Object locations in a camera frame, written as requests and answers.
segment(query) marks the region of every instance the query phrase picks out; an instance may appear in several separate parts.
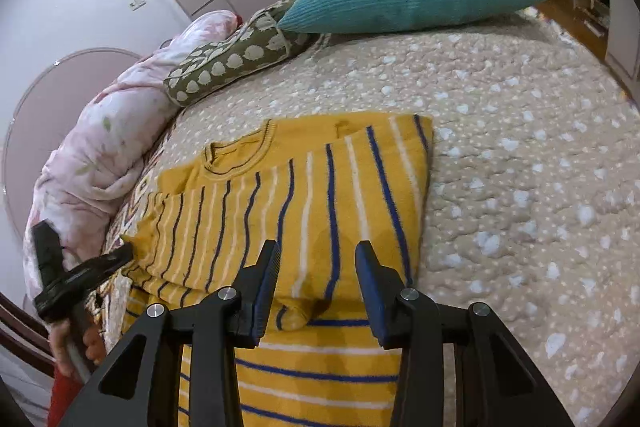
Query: beige quilted bedspread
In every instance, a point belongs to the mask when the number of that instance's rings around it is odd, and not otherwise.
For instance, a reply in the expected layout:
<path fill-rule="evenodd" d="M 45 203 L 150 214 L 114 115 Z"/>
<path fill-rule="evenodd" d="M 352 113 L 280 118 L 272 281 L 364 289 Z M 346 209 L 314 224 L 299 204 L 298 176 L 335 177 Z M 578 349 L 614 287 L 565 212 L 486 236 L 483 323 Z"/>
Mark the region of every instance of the beige quilted bedspread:
<path fill-rule="evenodd" d="M 640 117 L 554 23 L 324 36 L 182 113 L 140 195 L 161 169 L 264 118 L 369 109 L 433 117 L 420 290 L 488 302 L 576 424 L 597 425 L 640 359 Z M 112 292 L 110 344 L 126 288 Z"/>

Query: metal bolt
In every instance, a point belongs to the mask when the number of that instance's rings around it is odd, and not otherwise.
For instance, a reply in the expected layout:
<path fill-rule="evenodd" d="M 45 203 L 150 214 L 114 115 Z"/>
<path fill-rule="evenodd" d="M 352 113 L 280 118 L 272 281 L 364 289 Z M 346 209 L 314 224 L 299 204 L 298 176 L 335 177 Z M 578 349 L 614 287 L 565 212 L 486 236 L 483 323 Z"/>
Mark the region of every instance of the metal bolt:
<path fill-rule="evenodd" d="M 151 304 L 151 306 L 149 306 L 149 308 L 146 309 L 146 314 L 149 315 L 149 317 L 159 317 L 163 313 L 164 313 L 164 306 L 158 303 Z"/>
<path fill-rule="evenodd" d="M 236 295 L 238 295 L 238 292 L 235 290 L 235 288 L 231 288 L 231 286 L 225 286 L 224 288 L 220 288 L 220 290 L 218 290 L 218 297 L 223 301 L 233 299 Z"/>
<path fill-rule="evenodd" d="M 415 301 L 415 299 L 417 299 L 419 295 L 420 294 L 418 293 L 418 290 L 415 288 L 402 288 L 400 292 L 400 296 L 405 301 Z"/>
<path fill-rule="evenodd" d="M 489 313 L 491 313 L 491 308 L 488 305 L 484 304 L 484 302 L 476 302 L 472 307 L 474 313 L 476 315 L 480 315 L 481 317 L 486 317 Z"/>

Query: olive green cushion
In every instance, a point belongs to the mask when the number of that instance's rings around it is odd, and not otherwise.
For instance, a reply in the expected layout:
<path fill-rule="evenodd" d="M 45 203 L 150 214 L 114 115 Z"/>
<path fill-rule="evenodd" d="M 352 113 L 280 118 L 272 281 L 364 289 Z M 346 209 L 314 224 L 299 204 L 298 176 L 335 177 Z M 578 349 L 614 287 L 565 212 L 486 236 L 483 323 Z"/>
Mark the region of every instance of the olive green cushion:
<path fill-rule="evenodd" d="M 309 35 L 276 26 L 294 1 L 281 0 L 259 10 L 225 41 L 197 47 L 164 80 L 169 98 L 186 107 L 238 78 L 302 52 Z"/>

